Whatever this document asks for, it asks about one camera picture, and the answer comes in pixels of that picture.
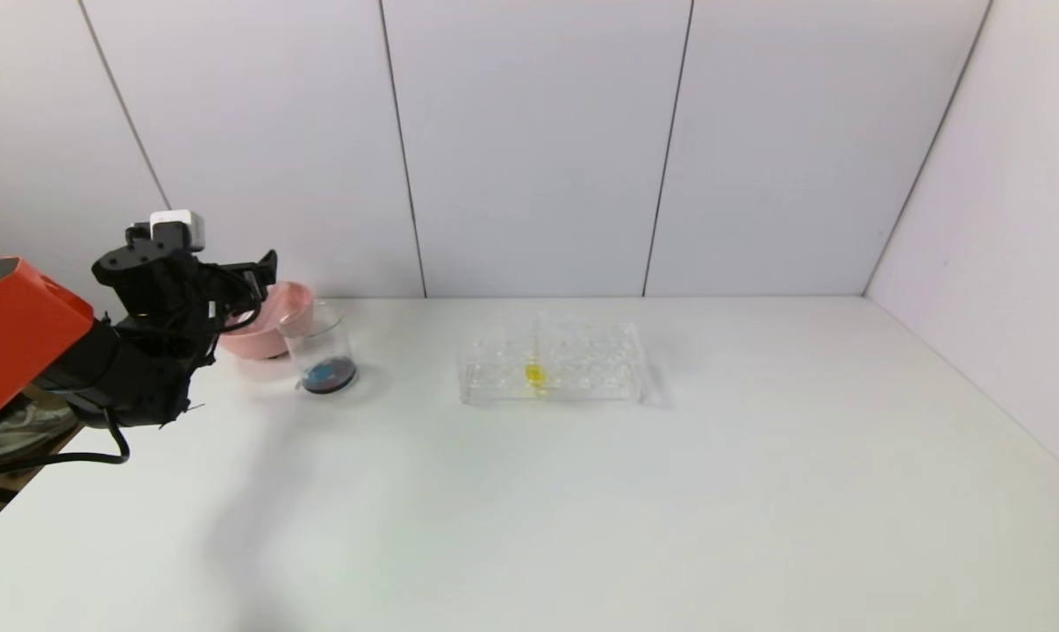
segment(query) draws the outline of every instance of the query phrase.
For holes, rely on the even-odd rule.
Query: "white table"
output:
[[[0,631],[1059,631],[1059,464],[866,301],[345,305],[353,391],[223,356],[19,493]],[[662,402],[462,405],[540,308],[636,321]]]

